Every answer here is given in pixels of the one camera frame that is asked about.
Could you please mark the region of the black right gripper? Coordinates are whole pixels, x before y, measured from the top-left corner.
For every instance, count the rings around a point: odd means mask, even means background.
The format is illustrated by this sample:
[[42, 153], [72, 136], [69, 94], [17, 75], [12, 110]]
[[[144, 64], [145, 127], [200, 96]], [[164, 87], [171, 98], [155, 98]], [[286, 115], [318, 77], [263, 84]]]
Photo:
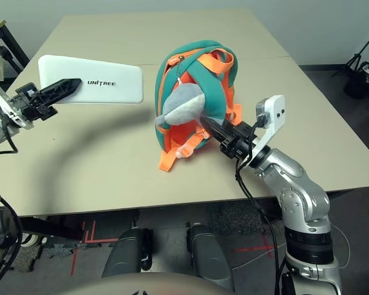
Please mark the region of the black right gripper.
[[224, 121], [222, 126], [210, 118], [201, 118], [203, 128], [220, 142], [220, 151], [230, 159], [245, 160], [256, 138], [253, 126], [241, 122], [234, 125]]

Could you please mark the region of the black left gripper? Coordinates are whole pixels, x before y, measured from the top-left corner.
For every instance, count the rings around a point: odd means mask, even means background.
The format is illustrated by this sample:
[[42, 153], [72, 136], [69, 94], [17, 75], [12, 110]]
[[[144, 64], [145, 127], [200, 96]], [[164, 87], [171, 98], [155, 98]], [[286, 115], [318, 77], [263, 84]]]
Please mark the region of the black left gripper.
[[16, 89], [15, 106], [30, 122], [38, 119], [47, 120], [57, 113], [52, 105], [72, 95], [81, 82], [79, 78], [61, 79], [41, 90], [33, 83], [28, 83]]

